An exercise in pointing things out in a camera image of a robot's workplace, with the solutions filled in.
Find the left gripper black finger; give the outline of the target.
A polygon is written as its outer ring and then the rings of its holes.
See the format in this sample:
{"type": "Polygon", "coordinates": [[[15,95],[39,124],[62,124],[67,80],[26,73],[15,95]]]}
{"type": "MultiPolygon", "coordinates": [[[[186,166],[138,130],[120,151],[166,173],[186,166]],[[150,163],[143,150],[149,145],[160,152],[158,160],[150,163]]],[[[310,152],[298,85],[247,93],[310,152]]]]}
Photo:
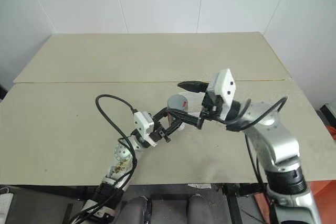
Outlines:
{"type": "Polygon", "coordinates": [[[168,123],[169,123],[169,127],[166,129],[163,129],[164,135],[171,135],[183,124],[183,121],[179,118],[174,118],[172,116],[169,116],[168,123]]]}
{"type": "Polygon", "coordinates": [[[154,127],[159,127],[161,125],[160,120],[167,117],[167,107],[161,109],[158,113],[152,116],[152,120],[154,122],[154,127]]]}

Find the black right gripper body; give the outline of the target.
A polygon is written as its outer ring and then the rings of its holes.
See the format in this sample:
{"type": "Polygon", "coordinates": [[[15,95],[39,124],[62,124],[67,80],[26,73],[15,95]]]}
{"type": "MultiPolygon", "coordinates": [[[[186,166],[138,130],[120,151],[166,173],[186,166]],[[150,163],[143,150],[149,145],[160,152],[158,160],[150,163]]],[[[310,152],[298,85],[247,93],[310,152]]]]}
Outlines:
{"type": "Polygon", "coordinates": [[[200,112],[200,121],[218,121],[223,109],[223,99],[220,95],[215,95],[214,99],[208,94],[207,91],[201,90],[204,93],[202,100],[202,109],[200,112]]]}

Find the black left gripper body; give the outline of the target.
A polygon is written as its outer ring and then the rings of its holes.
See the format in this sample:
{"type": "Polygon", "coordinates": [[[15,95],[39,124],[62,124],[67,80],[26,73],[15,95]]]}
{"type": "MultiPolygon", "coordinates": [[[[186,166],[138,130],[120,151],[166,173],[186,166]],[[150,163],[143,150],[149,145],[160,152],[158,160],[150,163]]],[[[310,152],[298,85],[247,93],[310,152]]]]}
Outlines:
{"type": "Polygon", "coordinates": [[[171,141],[169,137],[170,134],[169,129],[165,129],[161,124],[157,124],[151,133],[151,139],[156,143],[163,138],[168,143],[171,141]]]}

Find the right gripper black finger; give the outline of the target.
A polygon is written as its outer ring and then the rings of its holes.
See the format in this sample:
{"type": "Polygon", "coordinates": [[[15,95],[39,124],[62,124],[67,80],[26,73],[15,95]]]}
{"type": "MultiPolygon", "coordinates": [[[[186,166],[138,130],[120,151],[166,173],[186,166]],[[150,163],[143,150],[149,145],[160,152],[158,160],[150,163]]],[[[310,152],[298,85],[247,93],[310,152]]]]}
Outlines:
{"type": "Polygon", "coordinates": [[[183,81],[177,84],[179,88],[194,93],[205,93],[208,85],[209,83],[201,81],[183,81]]]}
{"type": "Polygon", "coordinates": [[[169,109],[169,115],[171,115],[171,117],[173,117],[175,120],[181,123],[192,125],[199,130],[202,129],[204,123],[203,118],[190,115],[187,112],[178,109],[169,109]]]}

